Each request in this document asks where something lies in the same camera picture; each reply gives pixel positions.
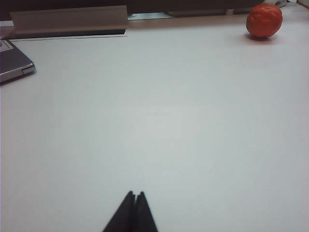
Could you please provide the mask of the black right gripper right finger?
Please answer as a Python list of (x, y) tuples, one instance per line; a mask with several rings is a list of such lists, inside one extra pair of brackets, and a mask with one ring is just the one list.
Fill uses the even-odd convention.
[(143, 191), (137, 196), (133, 207), (131, 231), (158, 232), (151, 209)]

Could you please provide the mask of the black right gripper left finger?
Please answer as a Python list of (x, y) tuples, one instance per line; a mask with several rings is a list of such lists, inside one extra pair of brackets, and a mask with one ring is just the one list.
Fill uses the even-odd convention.
[(129, 232), (132, 225), (135, 195), (129, 191), (103, 229), (103, 232)]

